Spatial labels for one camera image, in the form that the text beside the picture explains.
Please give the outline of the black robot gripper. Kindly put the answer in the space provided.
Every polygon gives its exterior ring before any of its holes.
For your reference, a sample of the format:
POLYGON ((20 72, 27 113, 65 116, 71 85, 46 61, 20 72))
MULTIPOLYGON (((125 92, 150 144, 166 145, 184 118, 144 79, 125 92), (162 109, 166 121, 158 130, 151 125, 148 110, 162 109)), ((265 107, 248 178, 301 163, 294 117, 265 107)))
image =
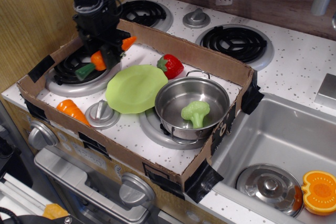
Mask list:
POLYGON ((113 68, 122 58, 121 40, 130 33, 118 29, 120 13, 116 0, 98 0, 91 6, 74 7, 79 36, 89 55, 101 51, 107 69, 113 68))

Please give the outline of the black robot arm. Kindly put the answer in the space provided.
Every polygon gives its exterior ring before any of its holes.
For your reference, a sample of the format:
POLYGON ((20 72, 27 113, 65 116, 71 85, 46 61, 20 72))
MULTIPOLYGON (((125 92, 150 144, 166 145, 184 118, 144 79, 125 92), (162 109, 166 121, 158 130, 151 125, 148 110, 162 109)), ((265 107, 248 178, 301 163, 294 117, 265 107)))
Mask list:
POLYGON ((106 68, 111 69, 122 58, 122 41, 130 33, 118 29, 122 6, 119 0, 73 0, 72 19, 85 48, 90 54, 100 52, 106 68))

